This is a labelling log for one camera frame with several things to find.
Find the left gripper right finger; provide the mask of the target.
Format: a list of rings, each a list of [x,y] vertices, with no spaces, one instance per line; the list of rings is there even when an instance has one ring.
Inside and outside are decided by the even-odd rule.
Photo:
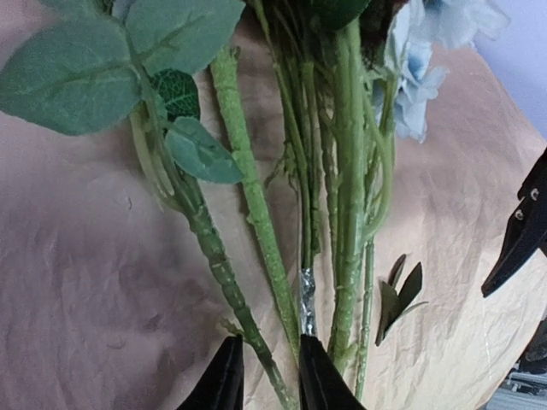
[[[299,398],[303,410],[365,410],[330,360],[321,341],[300,336]]]

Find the pale pink rose stem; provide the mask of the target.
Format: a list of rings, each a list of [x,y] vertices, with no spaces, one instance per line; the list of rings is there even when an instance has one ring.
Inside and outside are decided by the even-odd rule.
[[[155,194],[182,213],[284,409],[296,407],[251,314],[200,188],[243,178],[231,155],[172,98],[221,61],[240,1],[137,1],[125,18],[98,1],[51,1],[54,26],[31,36],[1,71],[1,110],[67,136],[130,120],[138,160]]]

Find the green paper bouquet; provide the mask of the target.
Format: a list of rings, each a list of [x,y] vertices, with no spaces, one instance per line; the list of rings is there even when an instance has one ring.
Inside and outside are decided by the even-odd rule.
[[[2,2],[1,71],[31,36],[60,22],[49,2]],[[240,2],[220,63],[171,98],[195,109],[243,169],[238,184],[200,188],[297,409],[301,334],[317,336],[327,353],[331,250],[322,228],[321,252],[303,273],[278,81],[254,1]],[[339,373],[367,409],[479,408],[544,311],[541,256],[493,295],[481,293],[516,189],[544,140],[473,50],[477,35],[456,49],[433,45],[430,64],[446,75],[427,104],[426,137],[395,139],[391,200],[374,239],[362,395],[354,361]],[[284,409],[186,217],[155,196],[132,131],[125,119],[67,136],[1,110],[2,408],[174,409],[222,339],[241,336],[244,406]],[[402,254],[397,289],[420,262],[415,303],[427,304],[377,347],[380,282]]]

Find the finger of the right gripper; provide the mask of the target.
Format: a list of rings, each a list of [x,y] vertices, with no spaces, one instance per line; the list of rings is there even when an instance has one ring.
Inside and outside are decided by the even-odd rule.
[[[509,216],[497,262],[481,285],[484,298],[498,291],[537,250],[546,255],[546,150],[517,192],[519,205]]]

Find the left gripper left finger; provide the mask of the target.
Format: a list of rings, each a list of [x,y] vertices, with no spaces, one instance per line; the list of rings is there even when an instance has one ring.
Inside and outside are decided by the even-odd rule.
[[[241,336],[226,337],[178,410],[242,410],[244,355]]]

